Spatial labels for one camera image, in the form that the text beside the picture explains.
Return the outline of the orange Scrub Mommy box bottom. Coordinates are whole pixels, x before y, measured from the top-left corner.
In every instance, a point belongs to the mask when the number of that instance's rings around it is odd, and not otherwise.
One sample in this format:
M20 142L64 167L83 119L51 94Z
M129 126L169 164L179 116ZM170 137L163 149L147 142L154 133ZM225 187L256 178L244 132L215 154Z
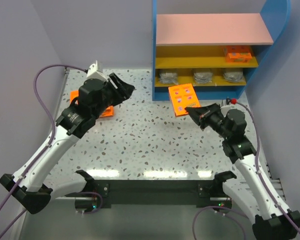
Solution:
M176 117L187 115L187 107L198 108L201 106L191 83L170 86L168 94Z

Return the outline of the orange scrub mommy box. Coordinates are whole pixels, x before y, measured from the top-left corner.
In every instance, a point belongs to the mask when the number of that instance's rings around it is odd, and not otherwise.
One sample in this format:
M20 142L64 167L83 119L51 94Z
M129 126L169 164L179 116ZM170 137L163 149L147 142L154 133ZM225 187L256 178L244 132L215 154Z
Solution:
M223 48L225 60L229 63L249 63L253 56L249 46L228 45Z
M176 117L187 115L187 107L198 108L201 106L191 83L170 86L168 94Z

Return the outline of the bagged silver sponges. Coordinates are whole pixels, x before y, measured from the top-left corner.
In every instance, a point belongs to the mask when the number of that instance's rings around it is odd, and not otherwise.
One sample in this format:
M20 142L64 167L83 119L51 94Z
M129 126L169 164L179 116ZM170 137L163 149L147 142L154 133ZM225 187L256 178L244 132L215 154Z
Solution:
M214 73L210 68L195 68L192 70L195 85L208 84L212 82Z
M178 85L178 71L173 68L158 69L158 81L165 85Z
M242 68L224 68L222 70L223 77L226 81L239 83L243 81L244 74Z

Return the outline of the orange Scrub Mommy box top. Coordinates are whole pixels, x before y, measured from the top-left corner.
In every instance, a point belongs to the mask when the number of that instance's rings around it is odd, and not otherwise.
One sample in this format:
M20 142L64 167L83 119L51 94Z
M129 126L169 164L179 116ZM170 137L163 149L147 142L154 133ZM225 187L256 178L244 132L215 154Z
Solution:
M223 48L225 60L229 63L249 63L253 56L249 46L228 45Z

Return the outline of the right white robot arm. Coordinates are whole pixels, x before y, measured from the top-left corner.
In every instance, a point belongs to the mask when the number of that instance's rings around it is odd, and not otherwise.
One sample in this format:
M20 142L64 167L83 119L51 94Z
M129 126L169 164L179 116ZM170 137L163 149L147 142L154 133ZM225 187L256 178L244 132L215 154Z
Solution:
M245 134L245 113L237 108L223 113L217 103L185 110L201 130L210 127L223 138L224 154L248 186L242 187L236 176L226 171L215 175L210 191L224 193L239 206L257 240L292 240L300 235L300 212L291 210L263 170L260 147L254 147Z

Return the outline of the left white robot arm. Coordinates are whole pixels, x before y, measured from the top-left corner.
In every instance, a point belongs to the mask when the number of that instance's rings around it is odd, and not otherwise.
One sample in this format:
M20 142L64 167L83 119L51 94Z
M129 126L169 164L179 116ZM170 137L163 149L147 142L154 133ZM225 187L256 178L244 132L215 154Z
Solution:
M135 89L115 73L108 78L87 79L36 153L13 174L4 174L0 183L33 215L52 199L82 192L94 180L83 170L76 171L73 180L53 187L46 186L44 181L63 155L95 126L103 112L128 100Z

